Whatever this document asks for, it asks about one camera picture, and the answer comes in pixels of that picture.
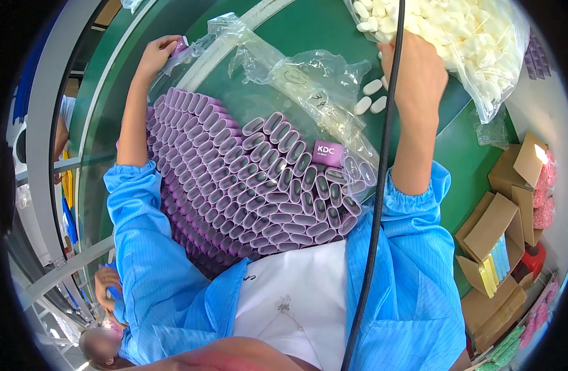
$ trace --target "pink packaging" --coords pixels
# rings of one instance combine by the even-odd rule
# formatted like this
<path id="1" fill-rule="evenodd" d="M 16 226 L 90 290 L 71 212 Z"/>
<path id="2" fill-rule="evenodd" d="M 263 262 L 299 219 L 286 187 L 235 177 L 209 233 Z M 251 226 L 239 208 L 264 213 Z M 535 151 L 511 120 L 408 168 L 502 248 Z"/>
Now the pink packaging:
<path id="1" fill-rule="evenodd" d="M 341 155 L 343 152 L 344 146 L 339 143 L 316 140 L 312 160 L 317 164 L 341 167 Z"/>

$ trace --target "metal frame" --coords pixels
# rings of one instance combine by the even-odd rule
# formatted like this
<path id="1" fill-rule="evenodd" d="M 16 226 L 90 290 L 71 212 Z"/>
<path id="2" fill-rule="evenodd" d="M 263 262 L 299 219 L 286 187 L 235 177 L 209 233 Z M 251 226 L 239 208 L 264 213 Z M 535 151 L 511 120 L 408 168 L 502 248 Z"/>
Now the metal frame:
<path id="1" fill-rule="evenodd" d="M 59 160 L 53 163 L 53 174 L 63 173 L 68 170 L 74 170 L 80 167 L 82 159 L 80 157 L 73 157 L 71 159 Z M 26 171 L 16 174 L 16 186 L 20 187 L 28 183 L 28 173 Z"/>
<path id="2" fill-rule="evenodd" d="M 42 278 L 39 278 L 37 281 L 35 281 L 35 283 L 28 286 L 24 291 L 18 293 L 18 300 L 21 302 L 22 310 L 26 310 L 43 294 L 55 287 L 59 282 L 63 282 L 66 284 L 68 291 L 70 291 L 71 295 L 74 297 L 74 300 L 78 302 L 79 306 L 80 301 L 78 299 L 80 299 L 84 304 L 84 307 L 80 306 L 82 312 L 84 314 L 90 315 L 92 318 L 91 320 L 94 320 L 86 306 L 86 303 L 84 303 L 84 301 L 82 300 L 82 296 L 80 295 L 78 287 L 74 283 L 71 275 L 84 267 L 86 264 L 102 256 L 113 247 L 113 236 L 109 236 L 106 239 L 95 243 L 80 254 L 69 259 L 63 267 L 50 271 Z"/>
<path id="3" fill-rule="evenodd" d="M 27 177 L 31 185 L 32 203 L 43 241 L 57 267 L 66 263 L 58 232 L 51 184 L 51 136 L 53 117 L 57 111 L 60 86 L 67 65 L 84 28 L 101 1 L 68 1 L 45 42 L 35 71 L 29 99 L 27 125 Z M 71 277 L 65 281 L 70 292 L 78 288 Z M 81 295 L 74 297 L 87 320 L 94 317 Z"/>

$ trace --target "person in background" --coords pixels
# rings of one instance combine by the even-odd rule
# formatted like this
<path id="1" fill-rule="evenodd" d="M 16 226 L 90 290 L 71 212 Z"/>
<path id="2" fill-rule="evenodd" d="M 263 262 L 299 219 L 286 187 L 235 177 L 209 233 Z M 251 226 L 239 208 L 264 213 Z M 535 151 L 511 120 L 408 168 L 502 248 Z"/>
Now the person in background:
<path id="1" fill-rule="evenodd" d="M 53 162 L 62 159 L 61 154 L 69 139 L 68 131 L 70 130 L 70 121 L 75 104 L 76 98 L 66 97 L 65 95 L 61 97 L 60 111 L 57 115 L 56 140 L 53 144 L 53 158 L 51 159 Z M 60 182 L 60 175 L 53 174 L 53 183 L 59 184 Z"/>
<path id="2" fill-rule="evenodd" d="M 401 134 L 381 220 L 366 210 L 346 240 L 244 259 L 210 282 L 171 239 L 159 210 L 161 175 L 147 157 L 147 89 L 177 39 L 152 41 L 144 51 L 125 102 L 117 164 L 104 177 L 123 283 L 123 297 L 108 308 L 129 326 L 121 344 L 96 348 L 86 331 L 85 355 L 97 367 L 129 363 L 138 371 L 339 370 L 375 227 L 374 278 L 350 369 L 451 368 L 466 336 L 453 238 L 439 226 L 451 177 L 432 159 L 448 80 L 435 48 L 405 31 L 395 97 Z M 390 76 L 394 41 L 378 48 Z"/>

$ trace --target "dark hair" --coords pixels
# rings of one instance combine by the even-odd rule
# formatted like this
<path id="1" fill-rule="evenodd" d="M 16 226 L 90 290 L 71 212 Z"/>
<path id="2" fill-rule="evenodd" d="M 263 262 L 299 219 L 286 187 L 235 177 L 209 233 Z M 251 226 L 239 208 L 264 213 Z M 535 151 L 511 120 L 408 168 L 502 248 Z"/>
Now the dark hair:
<path id="1" fill-rule="evenodd" d="M 127 367 L 135 366 L 132 362 L 126 360 L 125 358 L 121 358 L 120 356 L 113 357 L 113 364 L 108 365 L 105 362 L 97 363 L 95 360 L 89 360 L 90 366 L 92 366 L 95 370 L 121 370 L 126 369 Z"/>
<path id="2" fill-rule="evenodd" d="M 80 335 L 84 334 L 87 330 L 84 330 L 80 333 Z M 113 364 L 108 365 L 107 360 L 102 360 L 98 357 L 98 354 L 92 351 L 92 348 L 88 343 L 84 343 L 84 356 L 88 358 L 88 362 L 90 362 L 90 366 L 96 370 L 121 370 L 126 369 L 127 367 L 135 366 L 132 362 L 122 358 L 120 356 L 113 357 Z"/>

